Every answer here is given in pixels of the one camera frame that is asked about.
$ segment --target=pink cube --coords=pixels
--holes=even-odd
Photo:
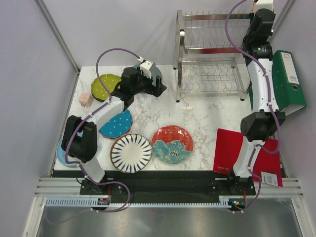
[[[82,93],[79,97],[81,106],[90,107],[93,102],[93,97],[89,93]]]

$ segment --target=metal floor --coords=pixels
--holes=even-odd
[[[46,207],[54,222],[84,210]],[[244,214],[206,208],[128,208],[84,213],[52,226],[42,220],[38,237],[301,237],[291,200],[259,199]]]

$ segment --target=red paper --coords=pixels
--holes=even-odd
[[[241,146],[241,133],[219,128],[217,130],[213,170],[222,174],[229,174],[238,159]],[[277,140],[268,139],[264,147],[270,151],[274,151],[277,147]],[[279,152],[272,155],[264,150],[260,150],[253,167],[253,173],[261,177],[261,172],[276,174],[278,185],[283,187]]]

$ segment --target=white wall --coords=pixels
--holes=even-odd
[[[98,56],[113,47],[132,50],[156,64],[172,64],[177,10],[225,13],[239,1],[44,0],[80,67],[95,65]],[[249,0],[239,9],[249,12],[252,3]],[[100,65],[133,63],[133,56],[113,52]]]
[[[0,7],[0,235],[22,235],[75,73],[32,0]]]
[[[282,125],[281,154],[290,175],[301,182],[316,222],[316,1],[297,0],[273,39],[274,51],[293,52],[307,108]]]

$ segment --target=table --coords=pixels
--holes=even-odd
[[[99,73],[112,73],[120,76],[127,66],[101,66]],[[172,65],[157,65],[162,73],[162,82],[167,90],[156,98],[141,93],[135,96],[134,103],[128,108],[133,116],[133,125],[129,133],[145,136],[149,141],[162,126],[178,125],[190,132],[195,147],[193,155],[178,165],[162,163],[152,156],[144,170],[213,170],[217,129],[240,132],[240,121],[251,113],[249,96],[240,101],[239,96],[190,96],[176,99],[176,71]],[[239,69],[242,79],[249,80],[248,72]],[[101,102],[94,100],[90,108],[79,103],[81,93],[91,93],[90,85],[96,78],[94,66],[82,67],[76,91],[74,93],[70,115],[86,116],[95,110]],[[110,149],[114,140],[102,138],[102,148],[96,156],[104,170],[116,170],[110,161]],[[64,166],[58,159],[54,170],[78,170]]]

